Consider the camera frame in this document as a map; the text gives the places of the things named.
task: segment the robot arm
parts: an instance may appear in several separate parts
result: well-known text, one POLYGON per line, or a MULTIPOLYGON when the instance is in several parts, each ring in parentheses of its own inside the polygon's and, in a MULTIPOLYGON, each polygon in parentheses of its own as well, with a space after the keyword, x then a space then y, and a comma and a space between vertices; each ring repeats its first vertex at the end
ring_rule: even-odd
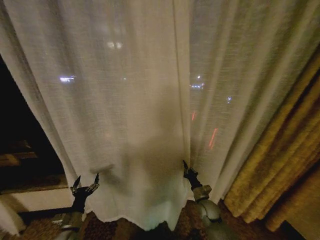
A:
POLYGON ((210 240, 235 240, 237 239, 229 227, 223 223, 220 217, 220 208, 213 201, 209 200, 211 192, 210 185, 203 186, 197 179, 198 173, 184 164, 184 175, 191 184, 193 197, 197 203, 202 222, 205 226, 208 238, 210 240))
POLYGON ((74 201, 71 207, 71 212, 67 213, 61 223, 62 232, 55 240, 78 240, 78 231, 82 225, 82 214, 85 212, 85 203, 90 196, 99 187, 99 173, 96 175, 94 183, 90 186, 78 187, 80 183, 79 176, 73 186, 70 188, 74 201))

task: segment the sheer white curtain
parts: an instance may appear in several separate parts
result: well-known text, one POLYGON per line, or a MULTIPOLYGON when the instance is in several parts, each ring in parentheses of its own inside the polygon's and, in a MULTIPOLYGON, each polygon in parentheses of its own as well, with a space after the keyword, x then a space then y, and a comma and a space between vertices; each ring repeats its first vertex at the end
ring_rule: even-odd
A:
POLYGON ((317 10, 317 0, 3 0, 0 51, 69 184, 100 173, 88 211, 173 230, 189 189, 182 159, 218 201, 318 44, 317 10))

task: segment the curtain fold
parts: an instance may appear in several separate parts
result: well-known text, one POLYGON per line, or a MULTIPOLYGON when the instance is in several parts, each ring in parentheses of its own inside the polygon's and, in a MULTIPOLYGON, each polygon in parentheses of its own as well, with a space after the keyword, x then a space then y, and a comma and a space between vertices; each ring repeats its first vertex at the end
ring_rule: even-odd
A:
POLYGON ((26 229, 22 218, 3 200, 0 199, 0 226, 1 230, 4 230, 11 235, 18 235, 19 232, 26 229))
POLYGON ((311 213, 310 211, 306 211, 308 208, 314 208, 311 211, 317 213, 319 217, 320 154, 318 154, 315 159, 317 163, 314 164, 305 176, 299 179, 298 183, 271 209, 265 223, 269 230, 277 230, 285 220, 290 222, 290 219, 296 219, 295 222, 299 222, 299 225, 303 224, 304 228, 309 228, 310 236, 314 234, 313 232, 319 232, 318 229, 312 229, 314 226, 318 228, 317 222, 319 222, 319 219, 315 219, 317 222, 312 222, 311 219, 308 220, 311 213))
POLYGON ((0 52, 102 221, 174 229, 182 159, 218 202, 320 42, 317 0, 0 1, 0 52))
POLYGON ((319 69, 318 48, 224 200, 232 214, 247 223, 263 219, 281 195, 319 160, 319 69))
POLYGON ((319 8, 316 0, 194 3, 191 162, 216 203, 319 44, 319 8))

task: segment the floor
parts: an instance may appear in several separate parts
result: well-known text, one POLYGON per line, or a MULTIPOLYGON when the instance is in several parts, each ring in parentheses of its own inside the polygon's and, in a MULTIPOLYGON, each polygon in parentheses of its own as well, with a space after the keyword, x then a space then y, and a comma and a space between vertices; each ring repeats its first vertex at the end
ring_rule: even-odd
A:
MULTIPOLYGON (((221 218, 234 231, 239 240, 303 240, 288 223, 281 226, 276 232, 268 231, 262 221, 245 223, 241 218, 231 215, 223 202, 219 203, 221 218)), ((22 214, 23 220, 28 225, 20 237, 5 235, 3 240, 52 240, 60 229, 51 223, 55 212, 43 211, 22 214)), ((133 223, 121 218, 117 221, 103 223, 94 213, 89 213, 80 231, 82 239, 104 240, 135 240, 135 239, 161 239, 161 240, 206 240, 206 231, 198 217, 196 204, 188 201, 182 209, 178 224, 171 232, 166 223, 161 223, 157 228, 145 232, 133 223)))

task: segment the red light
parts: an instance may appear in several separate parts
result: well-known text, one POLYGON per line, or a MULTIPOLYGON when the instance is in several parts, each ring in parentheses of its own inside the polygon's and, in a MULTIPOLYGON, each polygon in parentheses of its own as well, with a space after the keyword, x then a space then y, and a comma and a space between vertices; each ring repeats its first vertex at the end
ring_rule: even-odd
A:
POLYGON ((215 140, 215 136, 216 136, 217 131, 218 131, 218 128, 215 128, 213 130, 212 137, 211 137, 211 140, 210 140, 210 143, 209 143, 209 148, 210 149, 214 148, 214 145, 215 145, 215 141, 214 140, 215 140))
POLYGON ((192 113, 192 121, 195 119, 195 117, 196 117, 196 112, 194 111, 194 112, 192 113))

